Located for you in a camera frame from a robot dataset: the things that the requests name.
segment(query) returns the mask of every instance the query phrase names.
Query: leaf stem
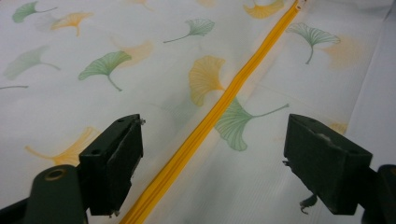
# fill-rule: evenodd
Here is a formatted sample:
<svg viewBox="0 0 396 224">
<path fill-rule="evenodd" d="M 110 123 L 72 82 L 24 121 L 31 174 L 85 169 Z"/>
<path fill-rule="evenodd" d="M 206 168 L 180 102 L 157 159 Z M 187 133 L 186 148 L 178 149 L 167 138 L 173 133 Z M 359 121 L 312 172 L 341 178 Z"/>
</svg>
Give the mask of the leaf stem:
<svg viewBox="0 0 396 224">
<path fill-rule="evenodd" d="M 32 150 L 32 148 L 29 147 L 29 146 L 26 146 L 25 149 L 28 150 L 28 151 L 29 151 L 30 153 L 32 153 L 33 155 L 39 157 L 39 158 L 46 159 L 46 160 L 52 160 L 52 159 L 53 159 L 52 157 L 45 156 L 45 155 L 43 155 L 43 154 L 41 154 L 41 153 L 38 153 L 38 152 Z"/>
<path fill-rule="evenodd" d="M 284 106 L 282 106 L 282 107 L 280 107 L 280 108 L 278 108 L 278 109 L 275 109 L 275 110 L 273 110 L 273 111 L 270 111 L 270 112 L 268 112 L 268 113 L 265 113 L 265 114 L 262 114 L 262 115 L 258 115 L 258 116 L 253 116 L 253 118 L 264 117 L 264 116 L 267 116 L 267 115 L 269 115 L 269 114 L 275 113 L 276 111 L 279 111 L 279 110 L 281 110 L 281 109 L 284 109 L 284 108 L 286 108 L 286 107 L 289 107 L 289 104 L 285 104 Z"/>
<path fill-rule="evenodd" d="M 111 80 L 110 75 L 107 76 L 107 79 L 110 81 L 111 85 L 113 85 L 118 91 L 122 91 L 122 89 L 120 89 L 116 83 L 113 82 L 113 80 Z"/>
<path fill-rule="evenodd" d="M 309 64 L 309 62 L 311 62 L 312 55 L 314 54 L 314 46 L 313 45 L 310 45 L 310 46 L 311 46 L 311 55 L 309 55 L 309 59 L 308 59 L 308 61 L 306 61 L 305 64 Z"/>
<path fill-rule="evenodd" d="M 56 70 L 58 70 L 58 71 L 60 71 L 60 70 L 61 70 L 61 68 L 60 68 L 60 67 L 58 67 L 58 66 L 56 66 L 56 65 L 53 65 L 52 63 L 42 63 L 42 64 L 44 64 L 44 65 L 48 65 L 48 66 L 51 66 L 51 67 L 55 68 L 55 69 L 56 69 Z"/>
<path fill-rule="evenodd" d="M 3 89 L 11 89 L 11 88 L 28 88 L 29 86 L 8 86 L 8 87 L 0 87 L 0 90 Z"/>
<path fill-rule="evenodd" d="M 76 26 L 76 29 L 77 29 L 76 36 L 79 36 L 79 26 L 78 25 Z"/>
<path fill-rule="evenodd" d="M 48 12 L 48 11 L 51 11 L 51 10 L 56 9 L 56 8 L 57 8 L 57 7 L 53 7 L 53 8 L 51 8 L 51 9 L 48 9 L 48 10 L 45 10 L 45 11 L 36 11 L 36 13 Z"/>
<path fill-rule="evenodd" d="M 178 38 L 178 39 L 163 41 L 163 43 L 166 44 L 166 43 L 169 43 L 169 42 L 172 42 L 172 41 L 176 41 L 176 40 L 182 39 L 182 38 L 187 37 L 187 36 L 189 36 L 189 35 L 182 36 L 181 38 Z"/>
</svg>

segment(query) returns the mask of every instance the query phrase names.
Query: zipper tape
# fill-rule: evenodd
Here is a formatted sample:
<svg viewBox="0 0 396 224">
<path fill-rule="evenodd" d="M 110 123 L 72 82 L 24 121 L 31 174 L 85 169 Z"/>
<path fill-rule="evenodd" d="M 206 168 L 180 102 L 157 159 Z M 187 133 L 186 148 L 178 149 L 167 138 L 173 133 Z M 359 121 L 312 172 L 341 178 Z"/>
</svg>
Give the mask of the zipper tape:
<svg viewBox="0 0 396 224">
<path fill-rule="evenodd" d="M 184 166 L 190 160 L 196 149 L 205 140 L 206 136 L 216 125 L 221 115 L 230 105 L 233 98 L 241 89 L 250 74 L 261 63 L 262 59 L 280 38 L 285 29 L 299 12 L 297 9 L 299 0 L 295 1 L 291 8 L 283 15 L 269 35 L 264 39 L 259 49 L 253 54 L 250 60 L 234 77 L 227 90 L 219 98 L 218 102 L 209 111 L 206 117 L 190 134 L 186 141 L 181 145 L 175 155 L 155 176 L 148 187 L 140 195 L 134 206 L 128 211 L 120 224 L 143 223 L 157 202 L 171 187 Z"/>
</svg>

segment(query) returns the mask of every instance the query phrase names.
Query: yellow ginkgo leaf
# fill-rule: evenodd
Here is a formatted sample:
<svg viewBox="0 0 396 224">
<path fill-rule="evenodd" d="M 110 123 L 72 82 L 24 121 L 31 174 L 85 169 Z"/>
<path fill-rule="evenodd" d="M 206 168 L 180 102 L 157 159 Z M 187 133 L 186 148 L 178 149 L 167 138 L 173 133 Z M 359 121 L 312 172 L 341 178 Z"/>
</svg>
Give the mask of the yellow ginkgo leaf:
<svg viewBox="0 0 396 224">
<path fill-rule="evenodd" d="M 256 3 L 254 3 L 254 7 L 247 7 L 244 5 L 244 9 L 247 14 L 255 19 L 267 18 L 274 13 L 277 13 L 282 7 L 283 0 L 275 0 L 275 2 L 267 6 L 259 6 Z"/>
<path fill-rule="evenodd" d="M 216 2 L 215 0 L 196 0 L 203 7 L 213 7 Z"/>
<path fill-rule="evenodd" d="M 86 128 L 84 133 L 81 134 L 79 139 L 72 146 L 54 157 L 42 155 L 32 150 L 29 146 L 26 146 L 25 149 L 37 157 L 46 160 L 52 160 L 55 165 L 70 164 L 77 166 L 79 164 L 78 154 L 81 153 L 81 151 L 84 150 L 91 142 L 93 142 L 93 140 L 95 140 L 99 134 L 100 132 L 96 131 L 92 127 Z"/>
<path fill-rule="evenodd" d="M 332 58 L 329 68 L 335 70 L 345 69 L 356 64 L 361 58 L 361 55 L 364 55 L 364 50 L 366 49 L 355 38 L 345 35 L 339 35 L 338 37 L 341 40 L 340 43 L 322 49 Z"/>
<path fill-rule="evenodd" d="M 225 60 L 205 56 L 195 61 L 189 73 L 191 100 L 198 106 L 204 104 L 209 91 L 224 90 L 219 82 L 219 70 Z"/>
<path fill-rule="evenodd" d="M 140 63 L 141 61 L 147 59 L 154 49 L 151 41 L 146 40 L 143 44 L 133 47 L 124 47 L 111 38 L 111 41 L 117 48 L 124 51 L 125 53 L 131 55 L 132 59 L 120 64 L 120 67 L 126 67 Z"/>
<path fill-rule="evenodd" d="M 71 13 L 60 20 L 56 21 L 50 27 L 51 30 L 56 30 L 62 27 L 74 26 L 77 29 L 77 36 L 79 36 L 79 23 L 87 17 L 90 17 L 93 13 L 77 12 Z"/>
<path fill-rule="evenodd" d="M 334 131 L 344 134 L 347 131 L 347 124 L 345 123 L 332 123 L 330 125 L 330 128 L 333 129 Z"/>
<path fill-rule="evenodd" d="M 152 9 L 151 7 L 148 7 L 147 0 L 127 0 L 127 1 L 131 2 L 131 3 L 135 3 L 135 4 L 140 4 L 143 7 L 145 7 L 146 9 L 148 9 L 150 11 L 154 11 L 154 9 Z"/>
</svg>

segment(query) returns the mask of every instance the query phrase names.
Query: white fabric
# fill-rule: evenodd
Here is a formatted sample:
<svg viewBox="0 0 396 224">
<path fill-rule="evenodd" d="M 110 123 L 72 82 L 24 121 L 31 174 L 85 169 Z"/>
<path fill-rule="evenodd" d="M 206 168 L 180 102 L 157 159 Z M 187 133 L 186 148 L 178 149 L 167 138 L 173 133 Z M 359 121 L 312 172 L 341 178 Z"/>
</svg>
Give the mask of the white fabric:
<svg viewBox="0 0 396 224">
<path fill-rule="evenodd" d="M 219 82 L 226 88 L 292 5 L 284 1 L 274 15 L 260 20 L 244 10 L 244 5 L 254 6 L 250 0 L 43 0 L 36 3 L 37 11 L 54 9 L 15 22 L 13 14 L 27 3 L 0 1 L 0 88 L 28 86 L 0 90 L 0 208 L 27 197 L 35 175 L 54 165 L 25 150 L 27 146 L 55 156 L 87 127 L 99 133 L 115 119 L 139 113 L 147 121 L 145 156 L 134 173 L 131 193 L 120 217 L 90 217 L 91 223 L 118 223 L 219 99 L 222 91 L 211 91 L 202 106 L 191 100 L 189 72 L 194 63 L 205 56 L 224 60 Z M 249 121 L 242 135 L 244 151 L 232 149 L 214 129 L 147 223 L 317 223 L 325 207 L 318 202 L 309 216 L 301 213 L 298 202 L 310 193 L 281 162 L 287 116 L 298 113 L 329 125 L 348 123 L 389 10 L 389 1 L 377 3 L 308 1 L 292 23 L 336 35 L 339 44 L 352 40 L 356 45 L 344 53 L 359 54 L 359 59 L 334 65 L 323 49 L 338 44 L 323 43 L 314 46 L 308 65 L 305 40 L 283 34 L 237 99 L 250 115 L 289 107 Z M 91 14 L 81 20 L 79 30 L 50 29 L 70 13 Z M 215 24 L 205 35 L 163 43 L 188 34 L 185 21 L 195 19 Z M 14 79 L 6 76 L 20 55 L 43 46 L 40 60 L 59 69 L 42 63 Z M 137 61 L 117 66 L 110 75 L 122 91 L 104 75 L 78 80 L 94 60 L 126 47 L 133 49 L 126 52 Z"/>
</svg>

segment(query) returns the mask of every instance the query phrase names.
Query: zipper teeth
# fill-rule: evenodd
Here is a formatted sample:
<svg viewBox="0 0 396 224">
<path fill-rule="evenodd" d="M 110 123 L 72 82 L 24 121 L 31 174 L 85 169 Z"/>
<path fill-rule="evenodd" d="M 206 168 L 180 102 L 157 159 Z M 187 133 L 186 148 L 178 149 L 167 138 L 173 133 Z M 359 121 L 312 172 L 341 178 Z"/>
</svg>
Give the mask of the zipper teeth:
<svg viewBox="0 0 396 224">
<path fill-rule="evenodd" d="M 254 53 L 245 66 L 238 72 L 227 90 L 220 97 L 218 102 L 209 111 L 206 117 L 195 128 L 191 135 L 181 145 L 175 155 L 161 169 L 161 171 L 151 181 L 145 191 L 140 195 L 134 206 L 129 210 L 120 222 L 123 223 L 143 223 L 156 203 L 161 199 L 165 192 L 176 180 L 178 174 L 183 170 L 190 157 L 196 151 L 198 146 L 205 140 L 206 136 L 213 129 L 216 122 L 230 105 L 233 98 L 241 89 L 242 85 L 248 79 L 250 74 L 260 64 L 262 59 L 279 39 L 287 26 L 297 15 L 296 6 L 299 0 L 296 0 L 291 8 L 283 15 L 270 34 L 264 39 L 259 49 Z"/>
</svg>

